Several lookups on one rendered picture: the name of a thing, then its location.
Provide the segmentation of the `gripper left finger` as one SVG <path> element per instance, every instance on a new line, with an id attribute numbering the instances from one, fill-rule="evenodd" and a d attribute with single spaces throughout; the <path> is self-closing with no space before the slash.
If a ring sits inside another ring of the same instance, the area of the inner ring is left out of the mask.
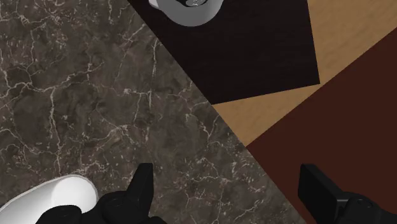
<path id="1" fill-rule="evenodd" d="M 149 216 L 153 194 L 153 164 L 141 163 L 125 191 L 103 195 L 85 213 L 74 205 L 53 207 L 36 224 L 167 224 L 158 216 Z"/>

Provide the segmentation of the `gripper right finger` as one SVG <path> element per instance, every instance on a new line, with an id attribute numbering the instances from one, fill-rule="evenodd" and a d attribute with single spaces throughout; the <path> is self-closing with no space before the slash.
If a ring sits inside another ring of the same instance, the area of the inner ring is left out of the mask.
<path id="1" fill-rule="evenodd" d="M 397 224 L 397 214 L 341 190 L 314 164 L 300 166 L 298 197 L 317 224 Z"/>

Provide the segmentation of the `white bowl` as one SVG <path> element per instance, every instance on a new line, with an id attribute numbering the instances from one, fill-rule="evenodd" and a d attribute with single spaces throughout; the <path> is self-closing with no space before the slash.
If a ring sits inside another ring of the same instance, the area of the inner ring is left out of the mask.
<path id="1" fill-rule="evenodd" d="M 0 224 L 35 224 L 45 211 L 63 205 L 78 206 L 85 213 L 94 208 L 98 200 L 97 189 L 88 178 L 68 174 L 9 200 L 0 207 Z"/>

